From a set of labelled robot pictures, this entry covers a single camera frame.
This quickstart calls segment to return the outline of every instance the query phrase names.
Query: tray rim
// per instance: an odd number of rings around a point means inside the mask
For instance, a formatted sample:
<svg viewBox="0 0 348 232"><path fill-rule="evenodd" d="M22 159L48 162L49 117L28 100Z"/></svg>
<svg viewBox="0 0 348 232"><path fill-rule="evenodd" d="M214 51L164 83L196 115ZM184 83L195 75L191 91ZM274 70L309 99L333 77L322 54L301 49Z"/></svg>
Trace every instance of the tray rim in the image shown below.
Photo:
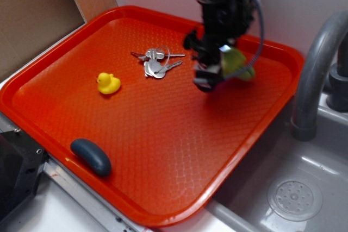
<svg viewBox="0 0 348 232"><path fill-rule="evenodd" d="M0 111L4 113L8 118L10 118L13 122L15 122L20 128L24 131L27 131L29 135L33 136L37 142L40 144L55 144L57 143L53 138L49 137L45 133L33 128L35 124L31 122L29 119L26 119L25 115L22 115L20 112L11 107L11 99L13 95L18 91L18 89L25 85L30 79L39 74L43 69L48 67L50 64L54 63L58 60L62 55L68 52L74 46L77 46L80 42L84 41L90 34L97 31L103 25L118 19L118 18L134 18L139 20L138 15L141 14L141 21L147 21L149 18L153 19L154 17L160 18L156 19L160 21L160 26L173 29L175 31L190 32L193 27L197 26L197 22L187 20L185 18L180 18L168 14L163 14L157 11L148 10L135 6L123 6L113 8L108 10L92 21L87 23L78 29L75 33L70 35L66 40L61 42L60 44L53 47L47 53L43 54L36 61L29 64L27 67L23 68L23 70L19 71L16 75L10 78L5 85L0 89ZM256 49L258 46L258 38L254 36L244 35L238 41L238 47L243 51L243 47L248 45L251 48ZM255 143L255 137L259 138L261 134L267 129L269 124L273 121L276 115L282 110L282 108L287 104L287 102L291 99L293 94L295 93L297 83L300 77L301 69L304 63L302 55L296 51L295 49L275 43L272 41L265 41L263 55L272 49L274 52L279 52L283 54L287 54L289 59L285 59L284 61L279 61L285 64L292 73L293 80L291 84L287 87L287 89L282 93L276 103L269 109L267 115L272 115L273 117L263 117L260 122L257 123L257 126L250 133L244 142L243 146L240 146L230 157L230 159L224 164L222 171L218 172L214 179L207 185L207 189L200 194L196 200L190 204L190 206L184 211L177 211L176 213L167 214L167 215L153 215L151 216L144 214L144 209L138 206L136 203L131 202L131 200L125 200L123 197L117 196L117 200L112 200L110 203L116 207L117 209L125 212L129 218L139 222L143 225L147 225L150 227L163 227L167 225L172 225L177 222L180 222L192 214L199 211L199 209L203 208L208 200L211 198L213 193L220 187L223 181L228 175L233 171L233 169L237 166L237 164L243 159L245 154L252 148ZM64 153L60 151L55 152L54 157L59 159L59 161L66 166L68 169L72 170L74 174L77 176L81 171L78 166L75 166L71 161L62 161L65 159ZM103 196L105 198L115 198L114 190L110 188L105 188L103 185L98 185L95 183L95 178L91 173L84 172L84 182L86 182L89 186L91 186L96 191L103 191Z"/></svg>

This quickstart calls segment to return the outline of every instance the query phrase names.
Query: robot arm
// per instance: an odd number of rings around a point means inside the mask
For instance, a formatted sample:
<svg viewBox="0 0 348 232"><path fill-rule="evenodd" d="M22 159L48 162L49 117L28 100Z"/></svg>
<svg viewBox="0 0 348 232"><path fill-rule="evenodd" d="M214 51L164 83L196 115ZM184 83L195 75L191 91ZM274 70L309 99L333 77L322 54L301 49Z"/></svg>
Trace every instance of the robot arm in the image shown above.
<svg viewBox="0 0 348 232"><path fill-rule="evenodd" d="M194 83L202 91L211 91L224 81L221 72L221 47L232 46L245 34L251 21L252 0L197 0L202 6L204 35L198 39L196 31L188 34L185 49L193 49L198 61Z"/></svg>

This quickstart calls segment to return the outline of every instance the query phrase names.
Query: keys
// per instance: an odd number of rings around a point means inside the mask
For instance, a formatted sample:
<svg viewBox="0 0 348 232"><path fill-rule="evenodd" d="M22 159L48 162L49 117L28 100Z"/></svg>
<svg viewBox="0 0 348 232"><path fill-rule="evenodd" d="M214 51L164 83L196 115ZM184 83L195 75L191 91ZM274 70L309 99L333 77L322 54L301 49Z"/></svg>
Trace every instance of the keys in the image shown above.
<svg viewBox="0 0 348 232"><path fill-rule="evenodd" d="M173 67L179 66L182 64L182 61L175 62L171 65L162 66L159 62L155 60L150 60L148 62L145 62L147 67L147 72L150 73L151 76L160 79L165 77L165 73L172 69Z"/></svg>
<svg viewBox="0 0 348 232"><path fill-rule="evenodd" d="M156 49L153 49L153 48L149 49L146 52L146 54L140 54L140 53L136 53L136 52L131 52L130 54L139 58L142 61L146 61L148 59L151 59L151 51L153 51L153 50L155 50L155 52L156 52L155 59L161 60L163 58L168 58L168 54L165 54L164 52L161 52L159 50L156 51ZM184 56L186 56L186 55L185 54L170 54L169 57L172 58L172 57L184 57Z"/></svg>
<svg viewBox="0 0 348 232"><path fill-rule="evenodd" d="M161 79L165 77L166 72L168 70L182 64L182 61L178 61L178 62L175 62L174 64L168 65L167 64L168 60L167 60L166 65L162 65L158 60L164 59L165 57L167 57L167 59L171 57L184 57L185 54L170 54L168 57L168 54L165 54L164 52L162 52L161 48L167 49L168 53L170 53L170 50L167 47L160 47L156 49L151 48L145 54L131 52L131 55L144 61L144 71L145 71L146 77L151 76L157 79Z"/></svg>

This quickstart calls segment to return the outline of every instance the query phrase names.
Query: green sponge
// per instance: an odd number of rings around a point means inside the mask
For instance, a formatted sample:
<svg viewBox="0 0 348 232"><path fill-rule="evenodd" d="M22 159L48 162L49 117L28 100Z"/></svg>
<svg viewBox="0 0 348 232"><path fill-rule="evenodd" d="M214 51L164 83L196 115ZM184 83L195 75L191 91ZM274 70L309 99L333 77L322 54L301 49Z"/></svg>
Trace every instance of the green sponge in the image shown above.
<svg viewBox="0 0 348 232"><path fill-rule="evenodd" d="M242 69L245 65L246 57L237 48L231 47L229 50L224 51L221 59L222 75L224 77L234 73L235 71ZM250 67L246 72L236 76L237 78L250 81L256 75L255 69Z"/></svg>

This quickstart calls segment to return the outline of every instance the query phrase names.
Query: gray cable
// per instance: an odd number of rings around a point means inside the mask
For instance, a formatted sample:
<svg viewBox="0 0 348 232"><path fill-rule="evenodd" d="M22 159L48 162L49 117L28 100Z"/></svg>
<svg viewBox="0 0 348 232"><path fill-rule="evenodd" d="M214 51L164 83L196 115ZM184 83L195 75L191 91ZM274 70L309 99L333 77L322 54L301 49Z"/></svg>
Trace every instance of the gray cable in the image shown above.
<svg viewBox="0 0 348 232"><path fill-rule="evenodd" d="M231 79L233 77L239 76L242 73L245 73L247 70L249 70L257 61L257 59L259 58L259 56L261 55L262 52L262 48L263 48L263 42L264 42L264 35L265 35L265 28L264 28L264 22L263 22L263 13L262 13L262 9L261 9L261 3L260 0L254 0L255 5L256 5L256 9L257 9L257 13L258 13L258 17L259 17L259 24L260 24L260 43L259 43L259 47L256 50L255 55L253 56L253 58L249 61L249 63L246 66L243 66L241 69L230 73L229 75L225 76L224 78L227 79Z"/></svg>

